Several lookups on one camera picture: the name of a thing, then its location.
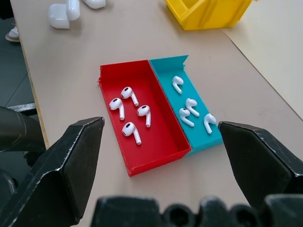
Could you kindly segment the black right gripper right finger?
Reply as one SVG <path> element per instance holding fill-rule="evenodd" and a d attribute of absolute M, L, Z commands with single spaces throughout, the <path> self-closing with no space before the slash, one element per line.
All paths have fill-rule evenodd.
<path fill-rule="evenodd" d="M 236 182 L 250 206 L 270 194 L 301 194 L 303 162 L 269 131 L 221 121 L 218 129 Z"/>

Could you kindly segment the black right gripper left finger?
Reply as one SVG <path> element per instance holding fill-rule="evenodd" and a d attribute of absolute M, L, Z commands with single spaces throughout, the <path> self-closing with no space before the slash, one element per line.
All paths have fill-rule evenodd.
<path fill-rule="evenodd" d="M 70 227 L 83 218 L 94 183 L 103 117 L 80 120 L 35 162 L 0 211 L 2 227 Z"/>

